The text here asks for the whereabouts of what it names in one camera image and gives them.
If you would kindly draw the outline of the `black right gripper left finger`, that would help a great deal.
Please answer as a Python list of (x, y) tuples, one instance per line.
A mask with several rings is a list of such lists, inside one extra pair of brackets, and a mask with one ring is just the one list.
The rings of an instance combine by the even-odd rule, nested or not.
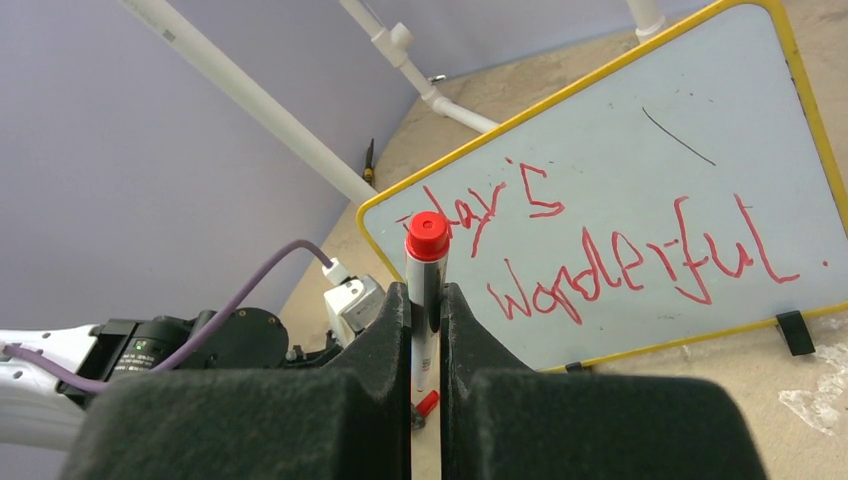
[(407, 479), (411, 303), (317, 369), (188, 370), (120, 380), (87, 412), (64, 479)]

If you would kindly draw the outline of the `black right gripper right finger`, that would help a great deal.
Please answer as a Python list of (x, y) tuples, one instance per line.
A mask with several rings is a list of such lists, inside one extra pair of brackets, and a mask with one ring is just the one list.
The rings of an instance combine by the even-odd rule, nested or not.
[(475, 318), (441, 304), (446, 479), (763, 479), (730, 395), (703, 379), (539, 373)]

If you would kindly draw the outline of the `red marker cap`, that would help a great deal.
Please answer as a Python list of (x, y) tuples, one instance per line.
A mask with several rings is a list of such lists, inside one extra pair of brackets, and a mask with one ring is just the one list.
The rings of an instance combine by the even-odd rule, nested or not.
[(417, 404), (411, 405), (412, 431), (423, 429), (426, 426), (427, 418), (438, 406), (439, 400), (439, 392), (436, 390), (431, 390)]

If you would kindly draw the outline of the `red whiteboard marker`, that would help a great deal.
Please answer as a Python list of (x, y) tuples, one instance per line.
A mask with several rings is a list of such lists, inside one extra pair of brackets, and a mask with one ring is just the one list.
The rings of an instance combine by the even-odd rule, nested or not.
[(448, 223), (442, 214), (423, 211), (413, 215), (404, 247), (411, 305), (411, 382), (418, 391), (427, 386), (434, 363), (449, 246)]

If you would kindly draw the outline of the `yellow-framed whiteboard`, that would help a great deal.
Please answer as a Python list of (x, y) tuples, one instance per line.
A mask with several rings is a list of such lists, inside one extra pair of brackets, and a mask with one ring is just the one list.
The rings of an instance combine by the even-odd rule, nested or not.
[(421, 211), (537, 370), (847, 306), (847, 196), (777, 1), (716, 2), (363, 205), (396, 276)]

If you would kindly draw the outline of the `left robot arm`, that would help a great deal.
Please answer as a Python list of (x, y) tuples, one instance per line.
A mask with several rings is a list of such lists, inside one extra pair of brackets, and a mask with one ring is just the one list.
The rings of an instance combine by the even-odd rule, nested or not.
[[(4, 330), (1, 342), (32, 350), (87, 379), (113, 378), (152, 369), (194, 337), (214, 316), (193, 319), (111, 319), (58, 330)], [(183, 370), (303, 369), (325, 365), (342, 350), (332, 331), (323, 349), (306, 352), (290, 342), (283, 322), (258, 308), (239, 308), (194, 353)], [(1, 441), (66, 451), (94, 396), (42, 369), (1, 357)]]

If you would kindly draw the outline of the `yellow-handled pliers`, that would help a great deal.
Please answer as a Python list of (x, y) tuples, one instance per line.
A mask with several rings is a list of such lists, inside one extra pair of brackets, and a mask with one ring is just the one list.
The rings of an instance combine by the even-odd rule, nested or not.
[(362, 172), (362, 179), (369, 185), (374, 185), (374, 149), (375, 139), (371, 138), (365, 155), (365, 164)]

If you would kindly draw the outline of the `white PVC pipe frame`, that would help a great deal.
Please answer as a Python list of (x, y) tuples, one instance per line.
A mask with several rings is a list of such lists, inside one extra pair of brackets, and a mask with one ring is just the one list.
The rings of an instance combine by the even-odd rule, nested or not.
[[(123, 0), (120, 5), (351, 203), (359, 206), (377, 195), (377, 191), (360, 174), (341, 160), (170, 3)], [(398, 23), (387, 28), (360, 1), (342, 1), (340, 5), (433, 112), (480, 134), (499, 126), (498, 122), (451, 101), (441, 93), (431, 78), (421, 72), (409, 57), (408, 47), (413, 36), (405, 25)]]

